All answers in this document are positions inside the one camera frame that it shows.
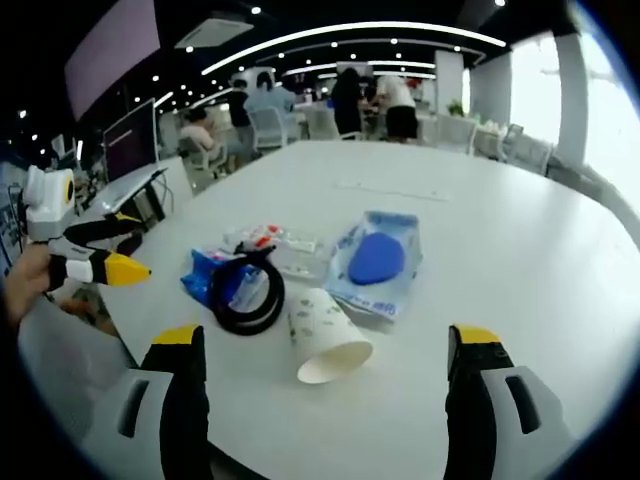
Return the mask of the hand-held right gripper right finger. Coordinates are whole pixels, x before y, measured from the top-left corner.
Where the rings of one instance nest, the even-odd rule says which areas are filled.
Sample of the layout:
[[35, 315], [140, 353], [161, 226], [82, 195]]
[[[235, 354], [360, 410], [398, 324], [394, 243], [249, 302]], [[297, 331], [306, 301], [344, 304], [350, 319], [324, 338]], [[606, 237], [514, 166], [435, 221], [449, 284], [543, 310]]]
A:
[[545, 479], [574, 439], [556, 394], [500, 338], [449, 327], [446, 479]]

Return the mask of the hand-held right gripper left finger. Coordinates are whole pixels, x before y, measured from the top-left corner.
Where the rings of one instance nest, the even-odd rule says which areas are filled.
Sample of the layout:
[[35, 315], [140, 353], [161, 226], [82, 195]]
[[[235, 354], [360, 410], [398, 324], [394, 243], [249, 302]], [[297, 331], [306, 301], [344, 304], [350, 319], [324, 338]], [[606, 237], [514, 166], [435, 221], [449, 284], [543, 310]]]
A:
[[153, 339], [96, 404], [83, 449], [106, 479], [208, 479], [209, 402], [199, 325]]

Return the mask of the person's left hand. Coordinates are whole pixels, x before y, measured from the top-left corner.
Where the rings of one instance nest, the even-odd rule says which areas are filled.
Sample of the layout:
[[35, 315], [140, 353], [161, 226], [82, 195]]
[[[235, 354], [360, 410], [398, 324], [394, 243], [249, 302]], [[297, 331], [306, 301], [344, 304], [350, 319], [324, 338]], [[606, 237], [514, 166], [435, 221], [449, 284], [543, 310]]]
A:
[[45, 244], [29, 244], [11, 267], [3, 286], [9, 326], [17, 331], [36, 299], [50, 287], [51, 254]]

